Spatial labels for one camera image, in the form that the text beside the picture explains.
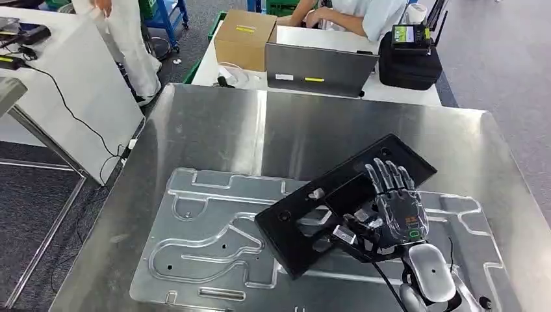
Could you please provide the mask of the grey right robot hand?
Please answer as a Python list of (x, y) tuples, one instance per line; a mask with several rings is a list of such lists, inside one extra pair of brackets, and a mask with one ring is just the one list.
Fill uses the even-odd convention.
[(331, 242), (362, 263), (403, 257), (405, 247), (426, 240), (426, 210), (413, 178), (403, 166), (373, 159), (365, 168), (375, 190), (378, 211), (362, 221), (347, 214), (333, 230)]

